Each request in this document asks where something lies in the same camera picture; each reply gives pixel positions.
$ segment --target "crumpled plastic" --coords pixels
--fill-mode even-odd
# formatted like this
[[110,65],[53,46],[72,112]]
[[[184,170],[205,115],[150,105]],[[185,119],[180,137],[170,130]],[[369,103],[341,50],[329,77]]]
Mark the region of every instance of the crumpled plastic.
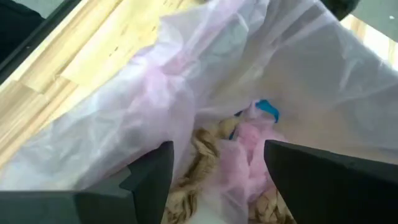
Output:
[[[269,139],[287,141],[274,131],[275,117],[255,105],[239,115],[241,122],[231,140],[217,142],[218,168],[203,187],[204,201],[228,223],[247,223],[249,204],[264,192],[275,191],[264,161],[264,144]],[[219,195],[215,204],[221,205],[214,205],[214,195]]]
[[268,99],[289,142],[398,162],[398,75],[314,0],[212,0],[163,17],[157,42],[28,140],[2,190],[84,189],[164,141]]

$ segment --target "trash bag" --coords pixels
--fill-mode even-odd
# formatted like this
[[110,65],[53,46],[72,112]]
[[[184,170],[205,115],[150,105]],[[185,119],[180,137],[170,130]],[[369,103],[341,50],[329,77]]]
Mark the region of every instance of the trash bag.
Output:
[[[265,199],[260,198],[263,194],[276,193],[264,161],[265,141],[287,141],[273,130],[275,118],[255,108],[254,104],[244,110],[239,118],[241,122],[236,126],[233,138],[217,141],[220,152],[218,166],[203,183],[201,200],[198,201],[202,206],[210,207],[224,222],[236,224],[247,223],[251,212],[267,208],[262,203]],[[196,216],[205,216],[201,211],[203,209],[199,208]],[[270,220],[268,218],[264,223],[279,223]],[[197,222],[195,216],[191,221]]]
[[319,1],[212,0],[163,17],[153,46],[20,148],[0,189],[84,189],[164,141],[176,174],[194,128],[255,99],[289,142],[397,163],[397,75]]

